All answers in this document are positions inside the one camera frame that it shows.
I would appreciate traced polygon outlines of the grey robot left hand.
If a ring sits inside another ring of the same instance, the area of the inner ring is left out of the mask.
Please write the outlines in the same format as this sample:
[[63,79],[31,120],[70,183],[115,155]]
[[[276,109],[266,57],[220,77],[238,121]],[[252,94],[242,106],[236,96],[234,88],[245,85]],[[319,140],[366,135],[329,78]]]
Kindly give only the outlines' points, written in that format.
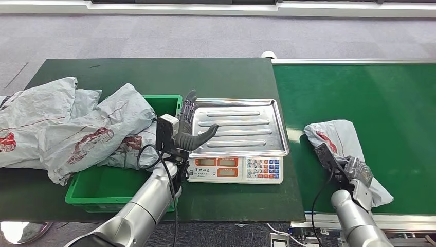
[[212,139],[216,135],[216,132],[219,128],[217,124],[213,124],[204,133],[198,136],[193,135],[192,125],[194,113],[198,108],[196,101],[196,90],[191,90],[184,98],[180,113],[177,116],[179,120],[179,126],[178,133],[175,138],[175,146],[186,151],[194,151],[202,144]]

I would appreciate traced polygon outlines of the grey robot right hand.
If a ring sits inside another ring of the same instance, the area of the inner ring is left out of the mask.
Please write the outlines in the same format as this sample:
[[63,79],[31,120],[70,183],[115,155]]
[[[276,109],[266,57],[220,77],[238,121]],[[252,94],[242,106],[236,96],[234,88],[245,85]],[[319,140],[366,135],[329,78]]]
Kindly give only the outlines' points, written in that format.
[[347,156],[346,160],[344,172],[347,178],[360,180],[366,187],[370,187],[373,179],[370,167],[364,161],[354,156]]

